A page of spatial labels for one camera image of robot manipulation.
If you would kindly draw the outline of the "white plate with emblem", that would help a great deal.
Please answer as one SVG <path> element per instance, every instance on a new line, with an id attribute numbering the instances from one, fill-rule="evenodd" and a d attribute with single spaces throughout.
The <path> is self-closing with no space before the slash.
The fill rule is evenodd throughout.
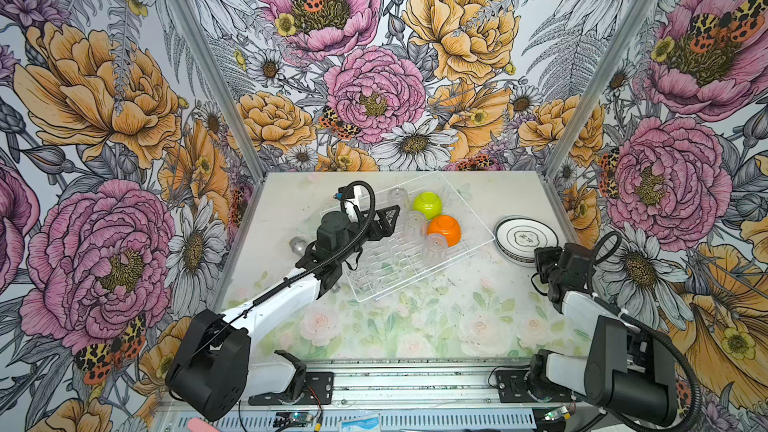
<path id="1" fill-rule="evenodd" d="M 559 237 L 549 225 L 523 216 L 502 218 L 493 229 L 494 244 L 506 260 L 522 266 L 535 266 L 535 251 L 557 247 Z"/>

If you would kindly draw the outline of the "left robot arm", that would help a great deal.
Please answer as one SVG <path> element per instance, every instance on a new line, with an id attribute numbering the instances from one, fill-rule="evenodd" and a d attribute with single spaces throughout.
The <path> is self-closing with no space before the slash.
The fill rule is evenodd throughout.
<path id="1" fill-rule="evenodd" d="M 223 313 L 205 309 L 195 315 L 165 376 L 170 395 L 209 421 L 222 418 L 243 399 L 299 400 L 308 387 L 305 363 L 283 350 L 258 357 L 258 344 L 287 317 L 329 292 L 366 243 L 391 237 L 400 211 L 394 205 L 325 214 L 315 241 L 305 245 L 281 282 Z"/>

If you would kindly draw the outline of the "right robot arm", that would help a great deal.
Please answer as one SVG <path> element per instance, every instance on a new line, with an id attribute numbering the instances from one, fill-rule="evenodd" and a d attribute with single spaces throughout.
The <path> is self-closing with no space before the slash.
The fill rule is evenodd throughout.
<path id="1" fill-rule="evenodd" d="M 664 334 L 589 289 L 595 253 L 575 243 L 534 251 L 534 281 L 554 309 L 590 331 L 587 356 L 538 351 L 525 383 L 535 398 L 563 391 L 621 419 L 668 427 L 676 422 L 676 369 L 686 365 Z"/>

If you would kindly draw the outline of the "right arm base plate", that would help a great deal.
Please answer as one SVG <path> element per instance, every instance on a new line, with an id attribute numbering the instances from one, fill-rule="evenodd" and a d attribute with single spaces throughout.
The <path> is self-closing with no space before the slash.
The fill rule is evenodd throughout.
<path id="1" fill-rule="evenodd" d="M 566 403 L 577 400 L 570 389 L 531 379 L 529 371 L 500 368 L 489 376 L 489 385 L 497 391 L 501 403 Z"/>

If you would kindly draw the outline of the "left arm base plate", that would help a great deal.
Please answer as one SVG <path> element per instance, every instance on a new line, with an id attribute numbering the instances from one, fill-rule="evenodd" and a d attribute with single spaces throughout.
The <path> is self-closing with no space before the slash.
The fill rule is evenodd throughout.
<path id="1" fill-rule="evenodd" d="M 334 392 L 335 374 L 333 372 L 307 372 L 300 388 L 294 394 L 291 391 L 251 396 L 247 399 L 250 406 L 293 406 L 293 405 L 329 405 Z"/>

